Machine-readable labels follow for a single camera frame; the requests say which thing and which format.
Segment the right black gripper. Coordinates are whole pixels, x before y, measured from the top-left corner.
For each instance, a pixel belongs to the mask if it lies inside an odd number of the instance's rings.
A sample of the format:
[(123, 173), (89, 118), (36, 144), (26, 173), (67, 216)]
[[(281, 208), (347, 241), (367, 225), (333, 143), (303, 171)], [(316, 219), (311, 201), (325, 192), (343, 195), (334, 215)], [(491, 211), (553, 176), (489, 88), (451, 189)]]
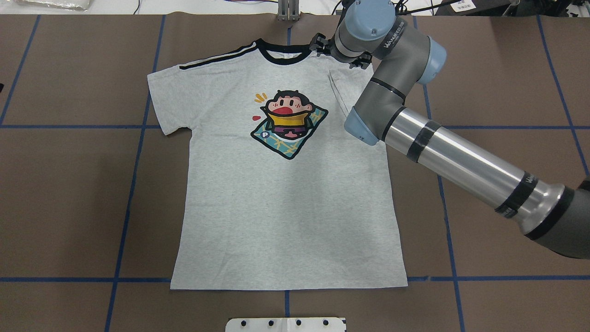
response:
[(348, 64), (350, 69), (358, 67), (365, 70), (372, 62), (372, 56), (368, 52), (349, 50), (337, 36), (327, 39), (323, 34), (317, 33), (312, 38), (308, 48), (315, 51), (318, 56), (320, 54), (329, 55), (341, 63)]

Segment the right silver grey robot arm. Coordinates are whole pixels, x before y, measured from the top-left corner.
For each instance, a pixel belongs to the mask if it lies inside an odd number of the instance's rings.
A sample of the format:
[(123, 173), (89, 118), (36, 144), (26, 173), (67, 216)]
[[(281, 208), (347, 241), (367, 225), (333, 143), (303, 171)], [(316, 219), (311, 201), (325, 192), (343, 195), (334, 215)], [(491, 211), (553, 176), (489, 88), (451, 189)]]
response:
[(514, 220), (525, 237), (568, 258), (590, 256), (589, 179), (571, 189), (548, 184), (406, 107), (415, 84), (441, 71), (447, 51), (396, 12), (390, 0), (344, 0), (332, 38), (310, 49), (350, 67), (380, 64), (353, 105), (345, 130), (367, 145), (384, 142)]

